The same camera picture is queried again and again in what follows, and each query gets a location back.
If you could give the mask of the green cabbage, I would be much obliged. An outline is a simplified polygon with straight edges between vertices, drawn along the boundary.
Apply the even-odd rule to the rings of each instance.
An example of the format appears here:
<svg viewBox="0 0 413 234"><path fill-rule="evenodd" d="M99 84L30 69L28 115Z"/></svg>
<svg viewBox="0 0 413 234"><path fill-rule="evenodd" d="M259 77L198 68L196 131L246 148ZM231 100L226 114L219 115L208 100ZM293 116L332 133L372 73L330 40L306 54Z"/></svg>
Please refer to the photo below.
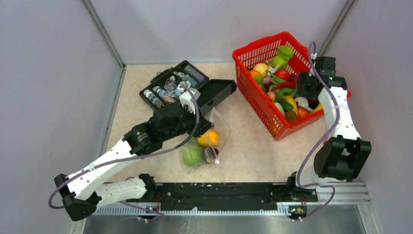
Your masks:
<svg viewBox="0 0 413 234"><path fill-rule="evenodd" d="M183 163L194 167L204 163L204 148L196 144L189 144L183 150Z"/></svg>

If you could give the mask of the clear zip top bag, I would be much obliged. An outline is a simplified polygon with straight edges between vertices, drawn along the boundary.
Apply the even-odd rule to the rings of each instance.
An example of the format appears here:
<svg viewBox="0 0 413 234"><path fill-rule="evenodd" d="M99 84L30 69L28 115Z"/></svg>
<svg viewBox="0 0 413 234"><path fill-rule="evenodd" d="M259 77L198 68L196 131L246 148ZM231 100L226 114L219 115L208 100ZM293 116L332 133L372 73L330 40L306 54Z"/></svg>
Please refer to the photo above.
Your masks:
<svg viewBox="0 0 413 234"><path fill-rule="evenodd" d="M230 124L216 108L213 108L207 117L213 127L185 144L182 156L185 166L198 167L220 163L223 150L231 137Z"/></svg>

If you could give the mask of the yellow bell pepper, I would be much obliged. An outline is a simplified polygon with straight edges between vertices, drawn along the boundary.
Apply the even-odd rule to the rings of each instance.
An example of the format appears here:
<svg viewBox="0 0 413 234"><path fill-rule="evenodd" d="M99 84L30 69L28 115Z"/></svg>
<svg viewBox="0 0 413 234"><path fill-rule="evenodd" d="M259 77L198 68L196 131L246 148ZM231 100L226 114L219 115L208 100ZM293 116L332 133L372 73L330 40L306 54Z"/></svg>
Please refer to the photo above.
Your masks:
<svg viewBox="0 0 413 234"><path fill-rule="evenodd" d="M219 139L220 135L216 131L208 130L197 138L197 142L201 146L217 146L219 144Z"/></svg>

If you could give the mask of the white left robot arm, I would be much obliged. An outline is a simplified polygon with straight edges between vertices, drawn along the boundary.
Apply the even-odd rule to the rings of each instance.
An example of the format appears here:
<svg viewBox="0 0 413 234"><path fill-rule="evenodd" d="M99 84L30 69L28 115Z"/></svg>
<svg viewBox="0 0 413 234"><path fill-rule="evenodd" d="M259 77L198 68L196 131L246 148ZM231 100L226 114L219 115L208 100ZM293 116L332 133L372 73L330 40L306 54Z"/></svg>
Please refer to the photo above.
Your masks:
<svg viewBox="0 0 413 234"><path fill-rule="evenodd" d="M128 165L144 158L170 153L199 137L213 127L198 105L200 92L187 88L180 102L166 103L153 116L127 132L112 148L79 171L59 174L54 182L48 205L56 194L72 221L83 220L97 209L128 199L151 201L156 196L156 183L149 174L131 180L108 183L107 180Z"/></svg>

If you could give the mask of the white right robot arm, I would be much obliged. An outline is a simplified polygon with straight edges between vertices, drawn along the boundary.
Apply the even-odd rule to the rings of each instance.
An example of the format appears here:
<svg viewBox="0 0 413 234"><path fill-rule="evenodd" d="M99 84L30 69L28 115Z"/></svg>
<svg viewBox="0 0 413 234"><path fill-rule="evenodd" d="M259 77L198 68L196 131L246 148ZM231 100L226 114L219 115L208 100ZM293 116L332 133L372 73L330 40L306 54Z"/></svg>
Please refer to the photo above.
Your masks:
<svg viewBox="0 0 413 234"><path fill-rule="evenodd" d="M335 58L310 55L311 69L299 75L304 96L316 95L326 119L327 132L312 147L286 185L286 196L300 200L318 186L356 179L372 151L353 123L345 78L336 76Z"/></svg>

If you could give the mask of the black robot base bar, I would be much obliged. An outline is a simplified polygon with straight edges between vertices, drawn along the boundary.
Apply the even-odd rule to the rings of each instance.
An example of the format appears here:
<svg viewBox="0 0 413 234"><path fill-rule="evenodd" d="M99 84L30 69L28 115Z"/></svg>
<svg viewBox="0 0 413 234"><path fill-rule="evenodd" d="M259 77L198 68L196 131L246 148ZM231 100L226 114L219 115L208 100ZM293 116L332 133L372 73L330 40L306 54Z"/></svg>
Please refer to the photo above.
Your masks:
<svg viewBox="0 0 413 234"><path fill-rule="evenodd" d="M284 183L163 183L150 197L128 202L154 203L162 211L274 211L280 202L317 202L315 190Z"/></svg>

